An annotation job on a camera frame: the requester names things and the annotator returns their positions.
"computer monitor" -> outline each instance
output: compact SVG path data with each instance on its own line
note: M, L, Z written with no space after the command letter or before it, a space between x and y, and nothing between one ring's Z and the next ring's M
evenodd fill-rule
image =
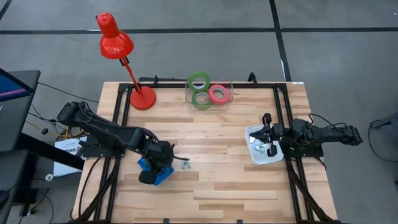
M33 95L34 89L0 68L0 102Z

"black metal frame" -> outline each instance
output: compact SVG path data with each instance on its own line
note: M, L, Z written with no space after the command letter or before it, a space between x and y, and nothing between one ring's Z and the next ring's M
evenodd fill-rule
M173 78L170 79L165 79L165 78L158 78L155 76L154 78L143 78L143 80L153 80L152 83L140 83L141 86L149 86L152 88L185 88L185 82L181 83L171 83L171 82L180 82L176 81ZM283 119L283 114L282 114L282 107L280 103L280 97L279 97L279 92L281 91L284 97L284 103L285 103L285 108L287 112L287 117L288 117L288 122L289 125L292 124L293 121L293 115L292 115L292 109L290 107L290 101L289 101L289 93L287 91L287 85L286 83L258 83L257 78L255 74L251 73L248 82L252 83L233 83L233 88L271 88L274 92L274 98L275 98L275 107L277 109L277 116L279 123L281 123L284 127L284 119ZM113 122L117 123L118 121L118 116L120 112L120 106L121 106L121 97L122 94L127 90L127 97L124 102L124 111L123 111L123 116L122 116L122 126L127 125L127 118L129 114L129 108L130 108L130 94L132 92L132 89L134 88L133 84L129 83L121 83L119 85L118 89L118 96L116 98L116 104L115 104L115 110L113 114ZM121 158L118 157L115 159L115 167L119 169L120 165L120 160ZM293 169L293 163L290 157L285 158L286 166L287 166L287 172L289 174L289 185L290 185L290 191L292 194L292 202L294 206L294 213L295 213L295 219L296 223L334 223L334 221L329 218L322 210L321 208L317 205L315 200L311 197L310 193L308 192L307 188L307 181L305 179L305 173L304 173L304 166L303 162L300 157L295 158L297 167L298 167L298 175L295 173ZM110 163L110 158L105 158L104 162L104 167L103 167L103 173L101 176L101 183L99 185L99 189L102 189L104 186L104 182L107 179L108 176L108 169L109 169L109 163ZM110 222L112 218L112 213L113 213L113 205L114 205L114 198L116 196L116 186L117 186L117 178L115 178L114 182L112 183L111 190L109 193L109 199L108 199L108 207L106 211L106 218L105 220L107 222ZM305 209L307 213L307 220L304 220L301 216L300 212L300 204L299 204L299 198L296 190L296 186L298 189L303 193L304 199L305 199ZM101 213L101 204L100 202L95 210L95 215L94 215L94 220L97 220L99 222L105 221L105 220L99 220L100 218L100 213ZM313 217L313 212L319 216L321 221L315 221ZM168 223L169 219L165 218L164 223Z

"wooden tabletop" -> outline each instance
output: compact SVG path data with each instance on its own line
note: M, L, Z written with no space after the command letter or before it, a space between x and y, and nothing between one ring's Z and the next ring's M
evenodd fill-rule
M104 83L98 114L111 120L119 83ZM293 117L308 119L310 107L303 84L287 83ZM176 144L177 156L188 157L191 169L174 160L175 172L159 186L138 181L137 154L126 151L121 160L113 223L295 223L285 161L253 165L244 140L245 128L261 123L268 112L278 122L274 94L268 88L234 89L227 110L192 110L184 88L155 88L156 104L147 111L129 109L128 126L142 126L159 139ZM287 121L280 94L284 120ZM123 112L122 103L119 122ZM85 162L73 216L77 216L81 188L95 158ZM325 168L303 158L308 188L322 209L336 218ZM93 169L83 196L82 210L98 192L103 159ZM299 194L302 216L305 207ZM106 213L105 195L102 218Z

